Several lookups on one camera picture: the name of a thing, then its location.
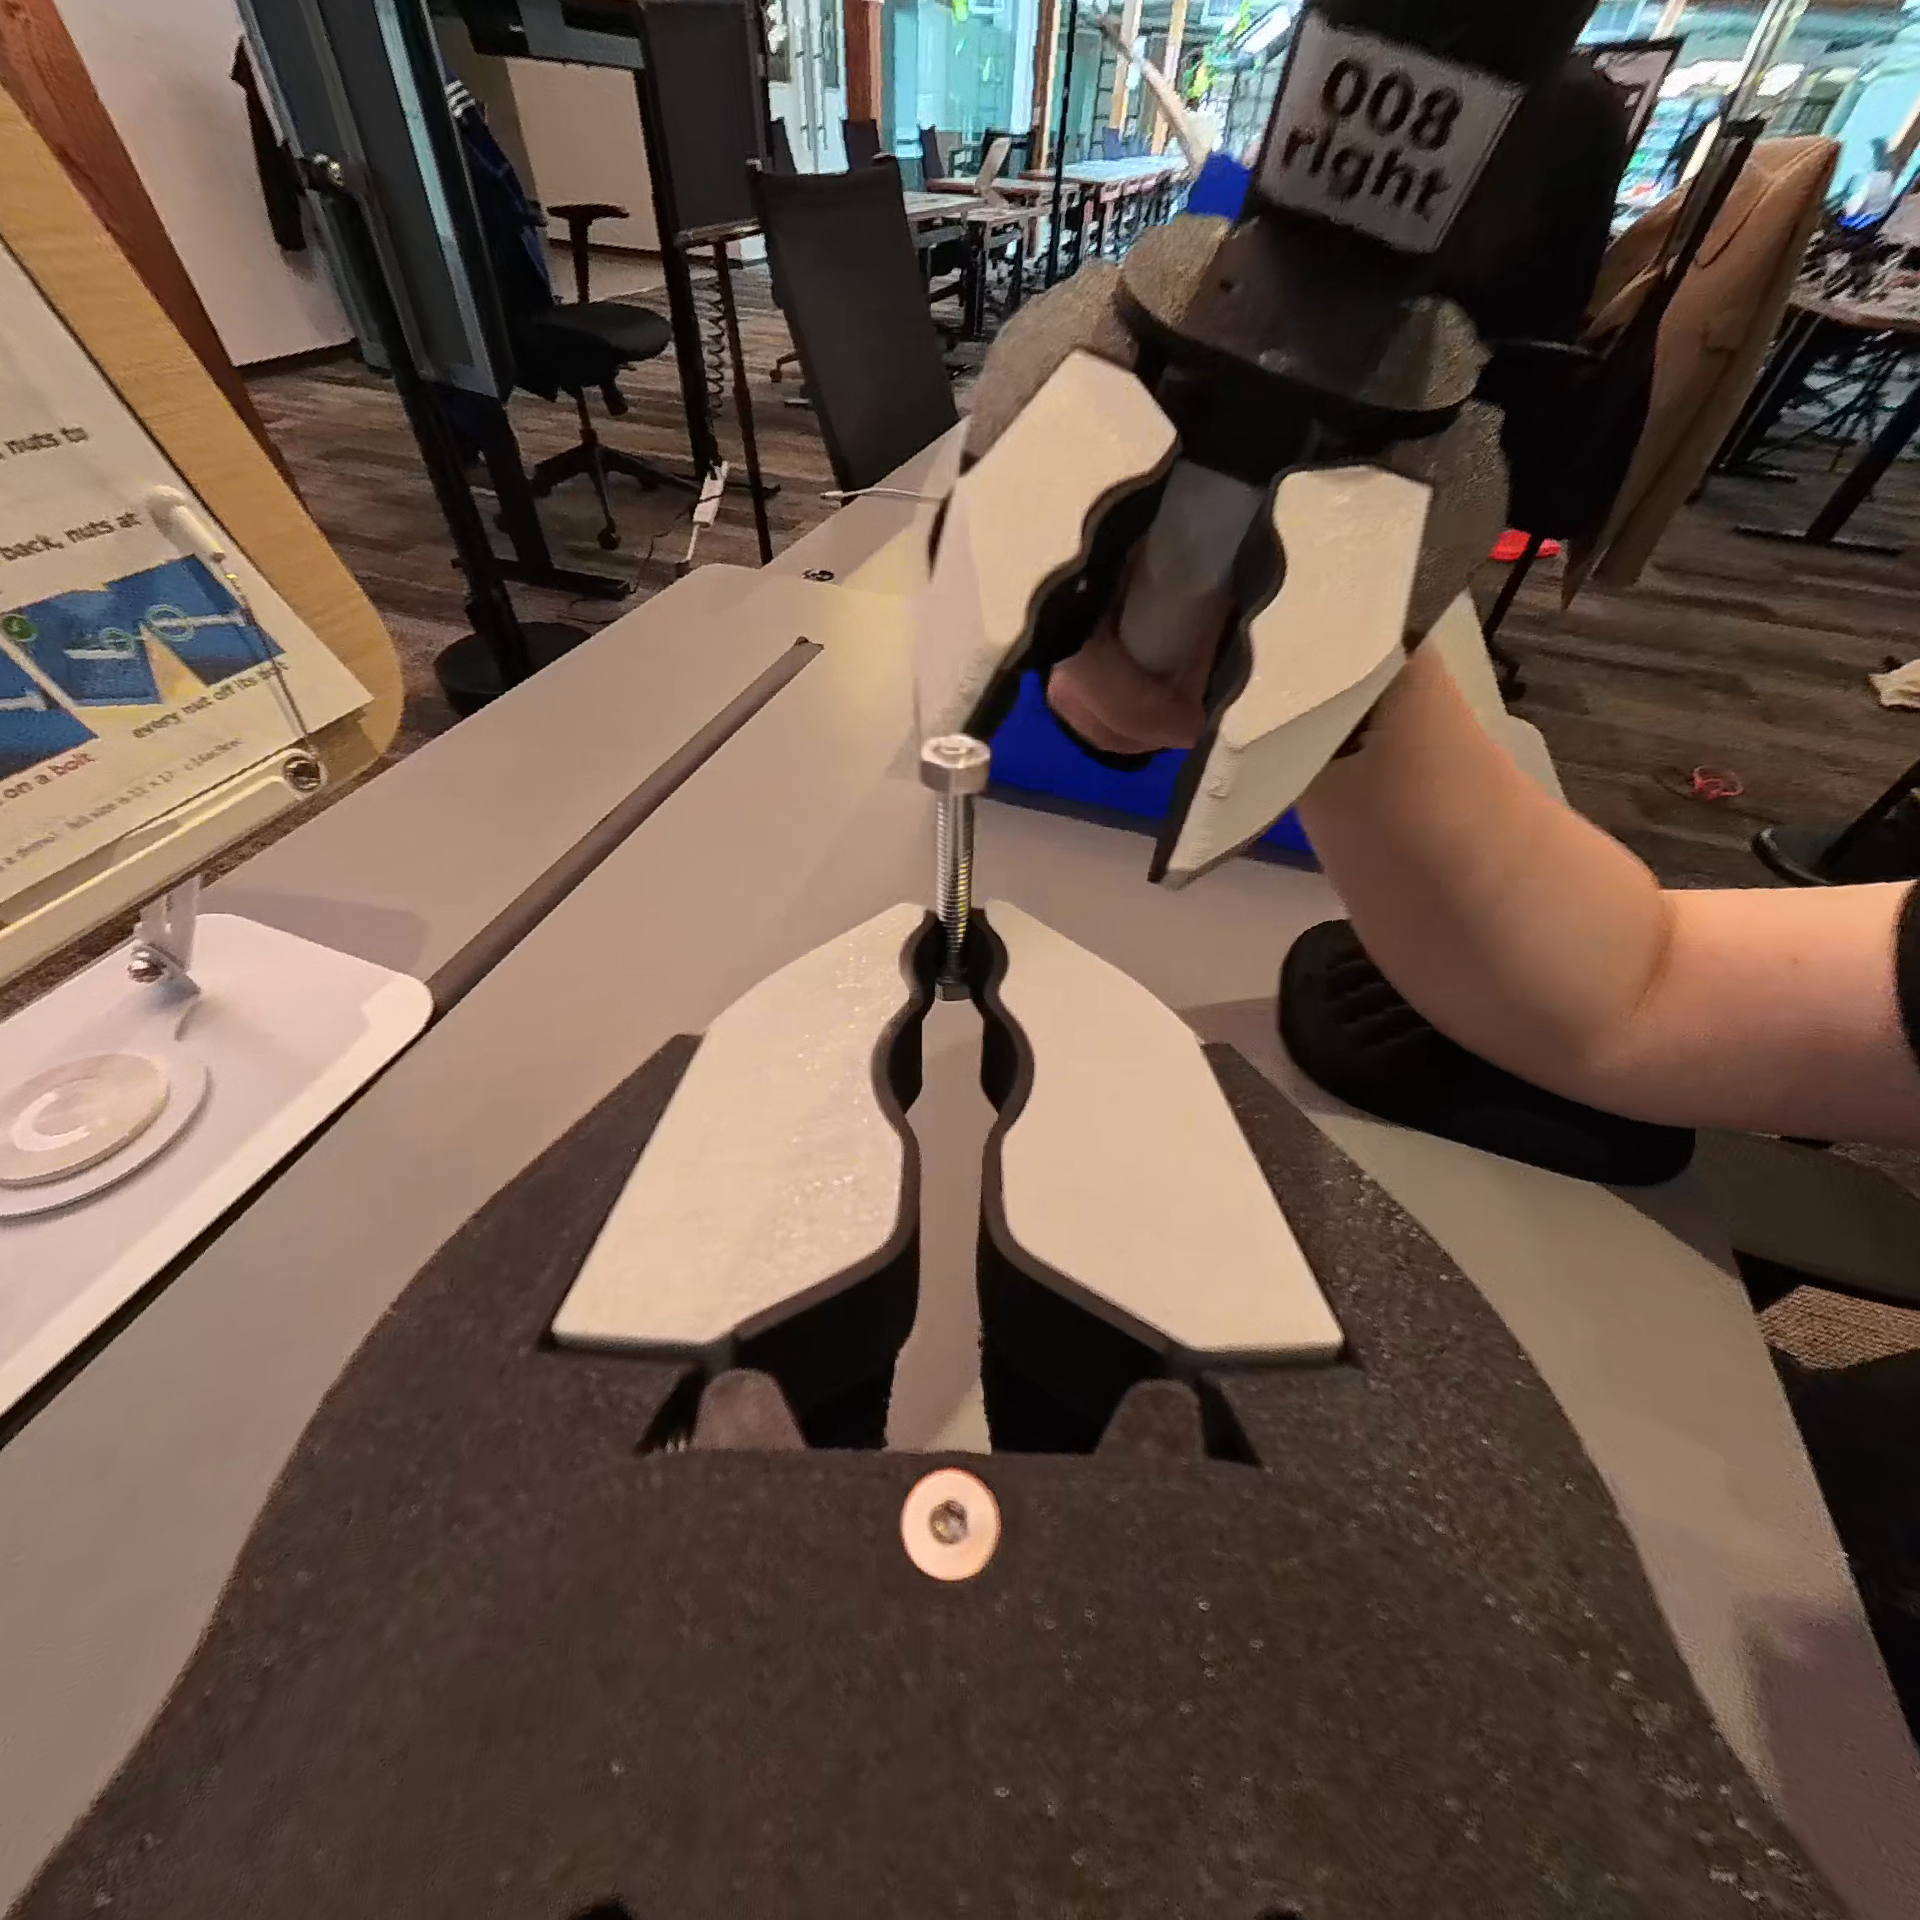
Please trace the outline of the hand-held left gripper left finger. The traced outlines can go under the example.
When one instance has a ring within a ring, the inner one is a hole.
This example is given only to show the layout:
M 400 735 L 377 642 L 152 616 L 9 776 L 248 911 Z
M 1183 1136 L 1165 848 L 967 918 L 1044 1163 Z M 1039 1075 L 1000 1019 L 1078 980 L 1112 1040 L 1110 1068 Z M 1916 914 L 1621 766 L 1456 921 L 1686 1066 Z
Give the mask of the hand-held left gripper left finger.
M 568 1353 L 770 1377 L 813 1449 L 879 1449 L 921 1307 L 932 914 L 768 974 L 688 1056 L 551 1326 Z

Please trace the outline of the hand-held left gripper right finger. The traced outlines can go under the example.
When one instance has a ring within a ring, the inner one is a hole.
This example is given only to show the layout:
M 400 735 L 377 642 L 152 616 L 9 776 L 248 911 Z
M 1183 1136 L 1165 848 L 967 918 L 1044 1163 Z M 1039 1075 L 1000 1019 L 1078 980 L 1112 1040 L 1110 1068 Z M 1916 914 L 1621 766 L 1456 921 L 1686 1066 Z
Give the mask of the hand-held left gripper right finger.
M 1185 1019 L 1033 912 L 970 921 L 992 1106 L 975 1233 L 994 1449 L 1095 1449 L 1137 1386 L 1345 1359 L 1302 1243 Z

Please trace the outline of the blue plastic bin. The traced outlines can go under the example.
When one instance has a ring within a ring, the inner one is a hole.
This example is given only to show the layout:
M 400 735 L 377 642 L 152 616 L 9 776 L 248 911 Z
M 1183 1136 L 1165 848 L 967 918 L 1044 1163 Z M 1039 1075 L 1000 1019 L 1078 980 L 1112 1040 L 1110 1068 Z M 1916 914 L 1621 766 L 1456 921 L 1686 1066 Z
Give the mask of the blue plastic bin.
M 1146 878 L 1165 891 L 1173 844 L 1198 799 L 1204 748 L 1110 752 L 1073 735 L 1049 705 L 1049 674 L 1008 670 L 964 715 L 964 731 L 989 751 L 989 791 L 1016 806 L 1092 825 L 1149 832 Z

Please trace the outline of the silver bolt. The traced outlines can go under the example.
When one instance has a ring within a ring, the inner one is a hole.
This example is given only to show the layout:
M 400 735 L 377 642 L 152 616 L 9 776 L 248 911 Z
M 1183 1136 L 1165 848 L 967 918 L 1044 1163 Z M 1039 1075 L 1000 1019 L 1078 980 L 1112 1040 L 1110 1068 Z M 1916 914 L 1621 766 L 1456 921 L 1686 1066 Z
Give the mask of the silver bolt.
M 975 794 L 935 794 L 935 914 L 941 927 L 940 996 L 968 996 L 967 951 L 973 912 Z

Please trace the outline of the person's right forearm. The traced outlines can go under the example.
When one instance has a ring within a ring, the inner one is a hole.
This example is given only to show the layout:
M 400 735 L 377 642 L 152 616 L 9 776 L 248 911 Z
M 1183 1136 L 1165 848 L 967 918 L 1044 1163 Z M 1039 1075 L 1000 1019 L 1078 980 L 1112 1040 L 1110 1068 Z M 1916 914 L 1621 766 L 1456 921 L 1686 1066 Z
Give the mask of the person's right forearm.
M 1521 772 L 1431 646 L 1297 812 L 1384 980 L 1486 1063 L 1630 1120 L 1916 1147 L 1910 880 L 1666 890 Z

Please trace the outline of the wooden top standing desk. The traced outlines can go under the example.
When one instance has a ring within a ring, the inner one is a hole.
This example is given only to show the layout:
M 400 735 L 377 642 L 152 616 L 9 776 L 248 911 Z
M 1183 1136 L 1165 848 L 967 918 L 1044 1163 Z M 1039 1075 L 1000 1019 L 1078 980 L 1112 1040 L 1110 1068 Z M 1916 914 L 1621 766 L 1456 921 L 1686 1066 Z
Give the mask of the wooden top standing desk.
M 490 57 L 625 73 L 639 116 L 696 503 L 705 468 L 729 462 L 726 496 L 752 503 L 758 563 L 774 555 L 752 384 L 740 344 L 733 248 L 758 233 L 748 170 L 773 158 L 758 4 L 454 4 Z

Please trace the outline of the black mesh-back chair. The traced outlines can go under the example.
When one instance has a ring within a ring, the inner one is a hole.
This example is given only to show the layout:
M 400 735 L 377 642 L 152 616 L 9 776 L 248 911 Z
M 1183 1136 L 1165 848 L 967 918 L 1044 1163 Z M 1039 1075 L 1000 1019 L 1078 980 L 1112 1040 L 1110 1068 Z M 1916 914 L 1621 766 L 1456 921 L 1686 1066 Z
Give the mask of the black mesh-back chair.
M 834 176 L 752 162 L 748 184 L 834 483 L 869 490 L 957 424 L 901 175 L 889 160 Z

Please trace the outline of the black floor lamp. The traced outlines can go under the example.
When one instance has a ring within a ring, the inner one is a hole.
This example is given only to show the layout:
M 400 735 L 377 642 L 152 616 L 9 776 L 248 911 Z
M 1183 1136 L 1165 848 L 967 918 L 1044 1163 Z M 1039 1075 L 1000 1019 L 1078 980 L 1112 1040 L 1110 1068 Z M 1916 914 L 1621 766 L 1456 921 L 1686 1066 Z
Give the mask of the black floor lamp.
M 1053 46 L 1055 63 L 1053 67 L 1053 129 L 1049 140 L 1049 200 L 1047 200 L 1047 267 L 1044 267 L 1044 287 L 1050 288 L 1062 267 L 1062 251 L 1064 251 L 1064 167 L 1071 146 L 1071 81 L 1077 67 L 1077 40 L 1078 40 L 1078 22 L 1081 22 L 1081 3 L 1060 3 L 1055 4 L 1055 15 L 1062 15 L 1062 25 L 1058 30 L 1058 42 Z

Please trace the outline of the black office chair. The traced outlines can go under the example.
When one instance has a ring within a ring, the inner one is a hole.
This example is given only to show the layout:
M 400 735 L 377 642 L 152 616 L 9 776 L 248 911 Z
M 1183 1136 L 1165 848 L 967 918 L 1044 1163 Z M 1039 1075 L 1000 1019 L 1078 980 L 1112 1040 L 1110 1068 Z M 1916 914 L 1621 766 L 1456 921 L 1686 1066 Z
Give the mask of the black office chair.
M 546 307 L 516 326 L 519 371 L 532 372 L 537 399 L 570 400 L 577 440 L 564 454 L 552 454 L 532 465 L 526 471 L 528 487 L 535 498 L 546 498 L 564 483 L 583 478 L 600 512 L 593 539 L 612 554 L 618 550 L 609 496 L 612 476 L 625 476 L 644 492 L 688 490 L 689 480 L 638 454 L 606 444 L 593 426 L 589 395 L 600 395 L 609 418 L 624 418 L 631 406 L 616 386 L 618 376 L 656 361 L 674 344 L 674 335 L 669 322 L 649 307 L 589 299 L 591 228 L 600 222 L 625 219 L 629 211 L 624 207 L 584 202 L 546 207 L 543 211 L 566 228 L 575 299 L 564 305 L 548 298 Z

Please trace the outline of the dark wooden table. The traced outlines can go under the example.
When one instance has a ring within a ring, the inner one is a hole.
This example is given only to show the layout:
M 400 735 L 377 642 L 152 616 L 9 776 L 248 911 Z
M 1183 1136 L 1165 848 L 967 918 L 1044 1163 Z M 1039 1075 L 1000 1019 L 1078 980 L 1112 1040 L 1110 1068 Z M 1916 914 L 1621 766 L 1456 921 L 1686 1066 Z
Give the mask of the dark wooden table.
M 1877 342 L 1888 336 L 1902 352 L 1916 352 L 1917 320 L 1910 311 L 1888 310 L 1886 305 L 1863 305 L 1858 299 L 1829 299 L 1818 296 L 1793 296 L 1790 299 L 1790 320 L 1782 329 L 1781 344 L 1764 363 L 1757 388 L 1745 407 L 1745 415 L 1734 431 L 1728 466 L 1748 462 L 1759 454 L 1759 444 L 1788 400 L 1798 394 L 1807 376 L 1815 371 L 1822 347 L 1834 347 L 1840 342 Z M 1878 490 L 1880 478 L 1896 465 L 1896 460 L 1916 442 L 1917 431 L 1917 392 L 1895 407 L 1882 431 L 1861 451 L 1855 465 L 1837 480 L 1812 522 L 1804 531 L 1788 531 L 1764 524 L 1738 524 L 1734 536 L 1764 545 L 1801 545 L 1822 551 L 1840 551 L 1847 555 L 1863 555 L 1873 560 L 1902 560 L 1905 546 L 1902 543 L 1877 543 L 1849 538 L 1845 531 L 1855 512 Z

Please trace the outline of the black monitor on floor stand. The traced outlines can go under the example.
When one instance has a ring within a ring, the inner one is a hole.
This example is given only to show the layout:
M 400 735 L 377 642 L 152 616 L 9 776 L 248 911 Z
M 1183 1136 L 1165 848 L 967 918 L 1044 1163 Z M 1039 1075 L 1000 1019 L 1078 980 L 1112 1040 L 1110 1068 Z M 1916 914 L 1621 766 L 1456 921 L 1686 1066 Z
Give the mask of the black monitor on floor stand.
M 417 3 L 241 3 L 308 226 L 370 369 L 413 432 L 463 578 L 466 636 L 433 662 L 457 715 L 584 642 L 521 619 L 512 586 L 616 603 L 631 586 L 556 560 L 512 431 L 514 350 L 485 222 Z

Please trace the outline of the light wooden board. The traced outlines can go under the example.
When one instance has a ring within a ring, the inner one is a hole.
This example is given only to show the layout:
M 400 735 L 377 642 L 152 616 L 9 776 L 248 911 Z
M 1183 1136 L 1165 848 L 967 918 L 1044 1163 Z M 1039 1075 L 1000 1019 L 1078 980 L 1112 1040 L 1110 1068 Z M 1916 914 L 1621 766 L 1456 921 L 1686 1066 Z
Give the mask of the light wooden board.
M 12 92 L 2 106 L 2 204 L 7 249 L 152 444 L 165 478 L 228 538 L 241 576 L 296 616 L 367 696 L 325 726 L 310 702 L 300 702 L 301 751 L 322 768 L 320 786 L 300 806 L 349 791 L 377 768 L 400 726 L 402 678 L 388 630 Z

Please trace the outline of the black hanging jacket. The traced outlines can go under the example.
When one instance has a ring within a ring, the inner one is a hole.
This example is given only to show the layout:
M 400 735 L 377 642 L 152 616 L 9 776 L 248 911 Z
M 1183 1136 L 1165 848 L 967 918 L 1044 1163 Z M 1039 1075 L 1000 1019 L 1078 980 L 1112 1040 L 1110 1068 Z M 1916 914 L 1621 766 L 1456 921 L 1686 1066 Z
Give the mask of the black hanging jacket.
M 248 40 L 234 40 L 230 83 L 240 90 L 246 113 L 248 146 L 257 194 L 280 255 L 301 256 L 308 248 L 304 226 L 304 184 L 296 162 L 279 134 L 263 97 Z

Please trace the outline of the printed instruction sheet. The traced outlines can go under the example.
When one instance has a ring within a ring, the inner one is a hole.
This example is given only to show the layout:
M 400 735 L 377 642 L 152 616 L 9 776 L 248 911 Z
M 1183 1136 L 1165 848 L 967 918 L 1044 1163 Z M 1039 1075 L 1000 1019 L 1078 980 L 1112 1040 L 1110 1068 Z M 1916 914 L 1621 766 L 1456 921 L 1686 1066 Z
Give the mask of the printed instruction sheet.
M 372 696 L 241 559 L 12 251 L 2 292 L 12 903 Z

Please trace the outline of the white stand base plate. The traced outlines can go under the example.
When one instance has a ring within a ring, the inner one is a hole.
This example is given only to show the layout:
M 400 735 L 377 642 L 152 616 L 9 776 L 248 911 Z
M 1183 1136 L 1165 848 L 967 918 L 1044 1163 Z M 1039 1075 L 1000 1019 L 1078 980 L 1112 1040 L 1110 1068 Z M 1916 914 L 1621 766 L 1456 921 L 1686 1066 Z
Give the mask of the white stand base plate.
M 425 1032 L 415 977 L 152 911 L 2 1034 L 12 1416 Z

